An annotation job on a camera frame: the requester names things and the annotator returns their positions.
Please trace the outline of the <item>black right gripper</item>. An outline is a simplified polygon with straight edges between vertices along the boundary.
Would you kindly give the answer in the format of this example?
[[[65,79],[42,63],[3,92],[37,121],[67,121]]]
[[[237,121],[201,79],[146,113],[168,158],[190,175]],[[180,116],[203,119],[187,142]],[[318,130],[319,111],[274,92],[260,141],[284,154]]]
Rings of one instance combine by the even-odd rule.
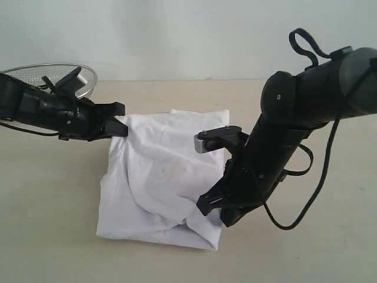
[[[283,159],[277,156],[233,156],[227,162],[223,177],[196,203],[203,216],[220,209],[226,227],[236,224],[247,213],[263,205],[280,182]]]

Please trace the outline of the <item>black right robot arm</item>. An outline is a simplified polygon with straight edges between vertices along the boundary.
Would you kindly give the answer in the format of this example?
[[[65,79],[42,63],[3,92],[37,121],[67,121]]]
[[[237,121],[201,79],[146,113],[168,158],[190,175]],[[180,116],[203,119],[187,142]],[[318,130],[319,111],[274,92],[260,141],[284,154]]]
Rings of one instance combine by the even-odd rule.
[[[292,172],[285,168],[303,140],[328,123],[376,113],[376,49],[337,50],[330,61],[296,76],[279,71],[263,87],[250,134],[238,126],[202,131],[198,153],[227,149],[223,176],[197,201],[203,215],[220,210],[226,226],[263,206]]]

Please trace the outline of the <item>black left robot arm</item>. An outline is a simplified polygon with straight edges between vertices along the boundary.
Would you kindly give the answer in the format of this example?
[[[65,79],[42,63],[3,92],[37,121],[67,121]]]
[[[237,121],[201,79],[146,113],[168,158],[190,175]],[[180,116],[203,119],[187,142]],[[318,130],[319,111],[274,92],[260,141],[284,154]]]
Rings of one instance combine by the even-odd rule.
[[[47,85],[51,93],[1,74],[1,119],[53,130],[51,136],[65,141],[128,136],[128,127],[116,118],[125,115],[124,104],[96,104]]]

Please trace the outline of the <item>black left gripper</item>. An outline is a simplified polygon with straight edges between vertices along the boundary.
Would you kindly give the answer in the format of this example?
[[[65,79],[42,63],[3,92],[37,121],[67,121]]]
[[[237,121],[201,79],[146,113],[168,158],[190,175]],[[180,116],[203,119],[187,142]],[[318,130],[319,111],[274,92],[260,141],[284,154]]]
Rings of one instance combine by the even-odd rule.
[[[127,137],[128,126],[119,121],[117,116],[125,115],[125,105],[119,102],[98,104],[85,98],[78,103],[75,114],[68,120],[63,130],[59,131],[60,140],[94,140],[112,137]]]

